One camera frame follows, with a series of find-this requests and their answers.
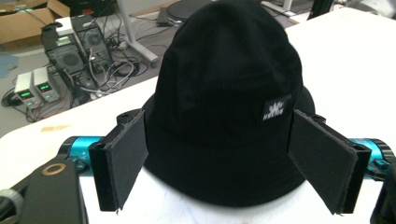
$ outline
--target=white surface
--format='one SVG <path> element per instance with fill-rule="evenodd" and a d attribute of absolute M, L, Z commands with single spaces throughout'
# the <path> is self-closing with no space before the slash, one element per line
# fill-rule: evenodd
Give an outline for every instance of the white surface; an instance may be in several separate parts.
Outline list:
<path fill-rule="evenodd" d="M 293 22 L 294 24 L 298 24 L 308 20 L 310 12 L 305 12 L 303 14 L 298 14 L 295 16 L 289 17 L 289 21 Z"/>
<path fill-rule="evenodd" d="M 340 9 L 287 29 L 300 53 L 304 83 L 317 113 L 346 137 L 374 137 L 396 148 L 394 57 L 396 21 Z M 18 129 L 0 139 L 0 189 L 9 188 L 52 158 L 73 135 L 106 135 L 116 116 L 140 108 L 156 77 L 123 91 Z M 366 180 L 355 213 L 332 216 L 308 183 L 290 194 L 246 209 L 192 200 L 166 187 L 145 169 L 124 209 L 100 212 L 93 179 L 81 186 L 90 223 L 369 223 L 382 183 Z"/>
<path fill-rule="evenodd" d="M 59 22 L 62 25 L 60 27 L 56 27 L 56 33 L 59 36 L 72 35 L 74 33 L 73 25 L 70 17 L 59 18 L 55 21 Z"/>

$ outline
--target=electronic device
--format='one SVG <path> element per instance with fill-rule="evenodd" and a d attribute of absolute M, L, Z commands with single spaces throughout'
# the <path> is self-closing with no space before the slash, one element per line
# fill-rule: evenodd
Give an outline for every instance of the electronic device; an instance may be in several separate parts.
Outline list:
<path fill-rule="evenodd" d="M 167 7 L 160 8 L 160 12 L 158 13 L 158 18 L 157 18 L 157 26 L 158 27 L 172 26 L 172 24 L 168 20 Z"/>
<path fill-rule="evenodd" d="M 213 0 L 183 0 L 176 1 L 169 5 L 166 9 L 168 21 L 175 25 L 180 26 L 183 24 L 194 12 L 200 8 L 212 3 Z"/>
<path fill-rule="evenodd" d="M 36 109 L 41 105 L 43 99 L 33 85 L 32 75 L 33 72 L 18 75 L 14 92 L 29 109 Z"/>
<path fill-rule="evenodd" d="M 93 76 L 105 74 L 114 62 L 99 26 L 90 15 L 73 17 L 71 22 L 87 55 L 90 72 Z"/>
<path fill-rule="evenodd" d="M 33 71 L 33 83 L 45 101 L 53 102 L 60 99 L 58 85 L 53 76 L 49 75 L 47 67 L 37 68 Z"/>
<path fill-rule="evenodd" d="M 70 7 L 70 16 L 90 14 L 93 17 L 104 17 L 113 14 L 112 2 L 107 0 L 79 1 L 61 0 L 63 4 Z"/>
<path fill-rule="evenodd" d="M 87 59 L 80 50 L 70 18 L 62 19 L 42 29 L 41 42 L 44 50 L 69 90 L 95 90 L 97 84 L 89 72 Z"/>

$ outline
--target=cardboard box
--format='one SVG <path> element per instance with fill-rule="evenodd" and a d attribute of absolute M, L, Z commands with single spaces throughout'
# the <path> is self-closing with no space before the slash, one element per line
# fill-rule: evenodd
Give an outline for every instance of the cardboard box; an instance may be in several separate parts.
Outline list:
<path fill-rule="evenodd" d="M 55 22 L 55 19 L 70 16 L 70 8 L 58 0 L 21 0 L 18 4 L 23 5 L 23 1 L 25 5 L 30 4 L 26 5 L 29 7 L 43 7 L 0 16 L 0 44 L 6 49 L 40 45 L 42 27 Z"/>
<path fill-rule="evenodd" d="M 46 3 L 47 0 L 7 0 L 0 3 L 0 13 L 14 13 L 18 10 L 34 8 Z"/>

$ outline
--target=hat label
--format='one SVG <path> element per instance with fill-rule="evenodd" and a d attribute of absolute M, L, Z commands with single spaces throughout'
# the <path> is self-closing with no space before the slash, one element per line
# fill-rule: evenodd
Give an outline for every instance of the hat label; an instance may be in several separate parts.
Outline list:
<path fill-rule="evenodd" d="M 290 95 L 276 98 L 275 100 L 268 101 L 265 103 L 264 112 L 262 115 L 262 121 L 281 116 L 283 110 L 288 106 Z"/>

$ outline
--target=brass grommet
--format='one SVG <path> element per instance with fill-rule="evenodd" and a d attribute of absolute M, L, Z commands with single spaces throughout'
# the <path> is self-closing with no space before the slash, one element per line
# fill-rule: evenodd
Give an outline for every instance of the brass grommet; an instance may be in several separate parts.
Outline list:
<path fill-rule="evenodd" d="M 52 167 L 57 167 L 57 169 L 50 171 L 50 168 Z M 42 175 L 57 175 L 60 172 L 62 172 L 66 168 L 66 165 L 64 163 L 55 163 L 52 165 L 47 166 L 44 168 L 44 170 L 41 172 Z"/>

